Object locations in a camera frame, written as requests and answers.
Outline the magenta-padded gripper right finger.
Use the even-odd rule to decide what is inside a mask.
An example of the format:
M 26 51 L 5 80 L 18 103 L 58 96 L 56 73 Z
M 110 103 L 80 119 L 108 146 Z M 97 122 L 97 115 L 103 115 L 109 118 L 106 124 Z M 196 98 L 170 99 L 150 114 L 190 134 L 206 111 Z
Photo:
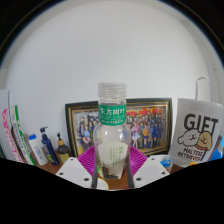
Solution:
M 129 156 L 128 183 L 131 188 L 140 188 L 169 175 L 158 156 L 147 157 L 131 147 Z

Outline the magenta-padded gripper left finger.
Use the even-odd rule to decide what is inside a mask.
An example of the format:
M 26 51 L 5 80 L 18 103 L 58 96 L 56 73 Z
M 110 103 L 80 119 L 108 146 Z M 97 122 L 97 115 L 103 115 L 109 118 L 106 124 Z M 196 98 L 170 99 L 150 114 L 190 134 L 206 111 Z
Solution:
M 96 188 L 98 174 L 94 148 L 78 157 L 70 157 L 56 175 L 84 188 Z

